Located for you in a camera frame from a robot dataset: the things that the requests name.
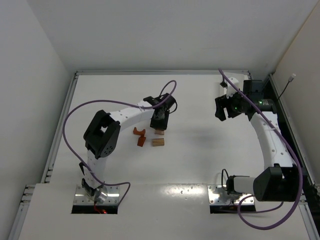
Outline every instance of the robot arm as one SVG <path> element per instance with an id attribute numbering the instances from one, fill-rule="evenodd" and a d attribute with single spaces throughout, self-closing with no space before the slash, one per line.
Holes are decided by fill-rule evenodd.
<path id="1" fill-rule="evenodd" d="M 271 99 L 264 99 L 261 87 L 261 81 L 245 80 L 243 93 L 272 123 L 278 126 L 274 102 Z M 258 201 L 293 202 L 298 192 L 298 169 L 274 129 L 271 129 L 262 116 L 238 93 L 230 97 L 227 95 L 217 97 L 215 102 L 215 116 L 221 121 L 226 119 L 224 108 L 229 118 L 234 118 L 241 113 L 248 116 L 257 134 L 264 160 L 264 171 L 258 177 L 230 176 L 226 182 L 228 194 L 252 194 Z"/>
<path id="2" fill-rule="evenodd" d="M 158 130 L 166 130 L 168 125 L 170 108 L 176 103 L 170 96 L 161 106 L 152 108 L 169 94 L 159 97 L 146 97 L 137 106 L 150 107 L 149 109 L 127 107 L 125 109 L 108 112 L 98 111 L 84 133 L 85 147 L 87 148 L 87 164 L 98 179 L 104 179 L 104 171 L 108 156 L 115 150 L 119 133 L 124 129 L 139 122 L 150 120 L 150 127 Z M 86 192 L 94 197 L 101 186 L 91 172 L 80 163 L 84 175 L 82 186 Z"/>

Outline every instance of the small wooden block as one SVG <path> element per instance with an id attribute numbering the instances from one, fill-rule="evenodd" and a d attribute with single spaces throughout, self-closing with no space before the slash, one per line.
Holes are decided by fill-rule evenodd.
<path id="1" fill-rule="evenodd" d="M 152 139 L 152 146 L 159 147 L 165 145 L 165 139 L 164 138 L 154 138 Z"/>
<path id="2" fill-rule="evenodd" d="M 146 141 L 146 137 L 145 137 L 145 136 L 141 136 L 141 137 L 139 137 L 139 139 L 138 139 L 138 144 L 137 144 L 137 145 L 138 145 L 139 147 L 143 147 L 145 141 Z"/>
<path id="3" fill-rule="evenodd" d="M 165 131 L 161 131 L 161 130 L 156 129 L 156 130 L 154 131 L 154 134 L 157 134 L 157 135 L 165 135 Z"/>
<path id="4" fill-rule="evenodd" d="M 138 131 L 136 127 L 133 129 L 133 134 L 134 135 L 139 135 L 139 136 L 144 136 L 146 134 L 146 130 L 143 129 L 142 131 Z"/>

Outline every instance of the white wall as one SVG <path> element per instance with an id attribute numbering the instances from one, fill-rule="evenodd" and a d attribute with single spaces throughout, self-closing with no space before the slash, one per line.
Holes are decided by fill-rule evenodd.
<path id="1" fill-rule="evenodd" d="M 285 87 L 289 76 L 296 78 L 282 95 L 307 153 L 313 175 L 320 183 L 320 3 L 294 39 L 280 61 L 275 85 L 278 92 Z"/>
<path id="2" fill-rule="evenodd" d="M 71 75 L 25 0 L 0 1 L 0 239 L 41 179 Z"/>
<path id="3" fill-rule="evenodd" d="M 73 71 L 249 69 L 263 78 L 318 0 L 27 0 Z"/>

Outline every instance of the orange wooden block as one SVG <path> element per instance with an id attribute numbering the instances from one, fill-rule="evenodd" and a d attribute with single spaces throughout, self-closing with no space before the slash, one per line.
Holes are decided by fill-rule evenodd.
<path id="1" fill-rule="evenodd" d="M 138 146 L 139 147 L 143 147 L 144 146 L 144 143 L 146 141 L 146 137 L 145 136 L 140 136 L 139 139 L 138 139 Z"/>
<path id="2" fill-rule="evenodd" d="M 139 135 L 139 136 L 144 136 L 146 134 L 146 130 L 143 129 L 142 131 L 138 131 L 136 127 L 133 129 L 133 134 L 134 135 Z"/>

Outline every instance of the red wire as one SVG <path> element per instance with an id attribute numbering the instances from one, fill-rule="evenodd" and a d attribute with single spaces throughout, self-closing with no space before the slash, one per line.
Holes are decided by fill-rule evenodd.
<path id="1" fill-rule="evenodd" d="M 94 204 L 93 204 L 93 209 L 94 209 L 96 212 L 98 212 L 98 213 L 100 213 L 100 214 L 101 214 L 100 210 L 99 210 L 99 209 L 97 209 L 97 207 L 96 207 L 96 203 L 94 203 Z"/>
<path id="2" fill-rule="evenodd" d="M 93 209 L 94 209 L 96 212 L 100 213 L 100 214 L 107 214 L 107 211 L 106 211 L 106 210 L 104 210 L 104 209 L 99 210 L 99 209 L 97 208 L 96 202 L 93 204 Z"/>

